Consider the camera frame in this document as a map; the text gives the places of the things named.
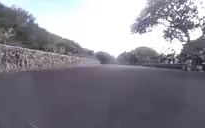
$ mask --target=sky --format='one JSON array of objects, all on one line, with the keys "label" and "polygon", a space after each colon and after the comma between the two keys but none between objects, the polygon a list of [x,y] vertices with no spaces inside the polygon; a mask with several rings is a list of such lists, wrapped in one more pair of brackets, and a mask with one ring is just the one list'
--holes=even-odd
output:
[{"label": "sky", "polygon": [[49,32],[74,40],[82,47],[118,56],[136,47],[148,46],[157,52],[180,43],[166,42],[162,29],[151,33],[131,34],[130,26],[146,0],[0,0],[7,6],[16,5],[32,13],[36,22]]}]

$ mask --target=road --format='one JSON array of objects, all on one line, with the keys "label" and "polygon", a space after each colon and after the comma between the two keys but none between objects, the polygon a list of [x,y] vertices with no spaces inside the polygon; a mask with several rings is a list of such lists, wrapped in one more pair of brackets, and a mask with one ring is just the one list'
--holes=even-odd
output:
[{"label": "road", "polygon": [[205,128],[205,73],[98,65],[1,74],[0,128]]}]

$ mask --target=stone wall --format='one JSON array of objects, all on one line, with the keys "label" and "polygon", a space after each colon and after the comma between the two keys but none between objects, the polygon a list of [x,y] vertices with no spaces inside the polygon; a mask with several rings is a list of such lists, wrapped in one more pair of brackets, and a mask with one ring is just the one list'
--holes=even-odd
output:
[{"label": "stone wall", "polygon": [[99,62],[88,58],[78,58],[0,44],[0,73],[48,69],[77,64],[99,64]]}]

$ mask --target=green tree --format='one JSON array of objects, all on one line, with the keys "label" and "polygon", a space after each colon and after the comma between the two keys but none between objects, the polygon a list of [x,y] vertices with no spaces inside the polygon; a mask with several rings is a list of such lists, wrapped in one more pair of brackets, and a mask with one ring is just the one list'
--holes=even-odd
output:
[{"label": "green tree", "polygon": [[190,31],[194,29],[202,31],[198,38],[205,38],[204,12],[205,0],[147,0],[146,7],[131,29],[133,33],[143,34],[163,25],[165,39],[190,42]]},{"label": "green tree", "polygon": [[132,52],[123,52],[117,57],[117,62],[121,65],[135,65],[137,58]]},{"label": "green tree", "polygon": [[117,58],[119,64],[141,65],[158,63],[159,54],[149,47],[138,47],[130,52],[124,52]]},{"label": "green tree", "polygon": [[97,52],[95,53],[95,57],[100,61],[101,64],[115,64],[116,60],[113,56],[106,52]]},{"label": "green tree", "polygon": [[179,58],[182,62],[190,59],[193,66],[196,66],[196,60],[203,55],[205,55],[205,39],[198,39],[183,45]]},{"label": "green tree", "polygon": [[158,53],[149,47],[139,47],[132,51],[137,58],[137,64],[157,63]]}]

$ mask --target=foliage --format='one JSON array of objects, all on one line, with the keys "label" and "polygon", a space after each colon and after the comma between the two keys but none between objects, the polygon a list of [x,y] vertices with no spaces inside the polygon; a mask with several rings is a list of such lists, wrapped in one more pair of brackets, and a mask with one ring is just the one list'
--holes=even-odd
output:
[{"label": "foliage", "polygon": [[191,40],[190,31],[200,29],[205,38],[205,0],[147,0],[147,6],[131,26],[133,33],[146,33],[164,25],[164,38]]},{"label": "foliage", "polygon": [[101,64],[115,64],[115,58],[106,52],[97,52],[95,57],[100,61]]},{"label": "foliage", "polygon": [[86,56],[78,43],[64,39],[38,26],[29,12],[0,3],[0,43],[59,54]]},{"label": "foliage", "polygon": [[185,44],[179,58],[182,62],[186,62],[188,59],[195,60],[201,54],[205,55],[205,39],[198,39]]},{"label": "foliage", "polygon": [[117,58],[119,64],[142,65],[148,63],[158,63],[159,55],[152,48],[139,47],[131,52],[124,52]]}]

